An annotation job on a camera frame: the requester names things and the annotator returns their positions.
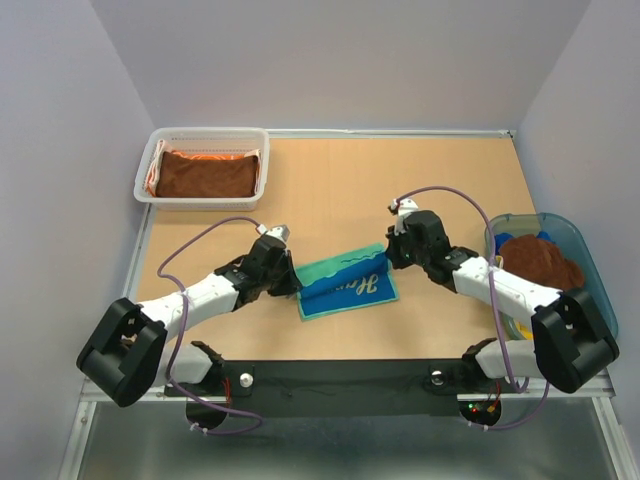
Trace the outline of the teal patterned towel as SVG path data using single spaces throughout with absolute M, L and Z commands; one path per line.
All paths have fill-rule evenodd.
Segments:
M 295 268 L 302 321 L 394 302 L 399 298 L 385 247 L 375 243 Z

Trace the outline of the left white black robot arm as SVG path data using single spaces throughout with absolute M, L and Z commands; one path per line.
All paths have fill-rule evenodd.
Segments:
M 140 304 L 126 297 L 114 301 L 81 349 L 77 368 L 116 405 L 134 404 L 166 381 L 167 342 L 256 301 L 263 292 L 281 297 L 300 290 L 288 237 L 288 228 L 278 225 L 263 232 L 248 254 L 189 287 Z

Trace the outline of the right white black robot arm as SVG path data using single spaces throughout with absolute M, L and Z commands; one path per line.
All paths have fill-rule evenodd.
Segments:
M 477 252 L 450 244 L 442 221 L 429 210 L 396 207 L 386 238 L 395 269 L 420 267 L 453 293 L 494 308 L 497 315 L 527 321 L 530 340 L 498 337 L 471 347 L 460 366 L 463 384 L 482 390 L 495 379 L 539 378 L 574 393 L 618 359 L 619 346 L 593 297 L 535 284 L 497 266 Z

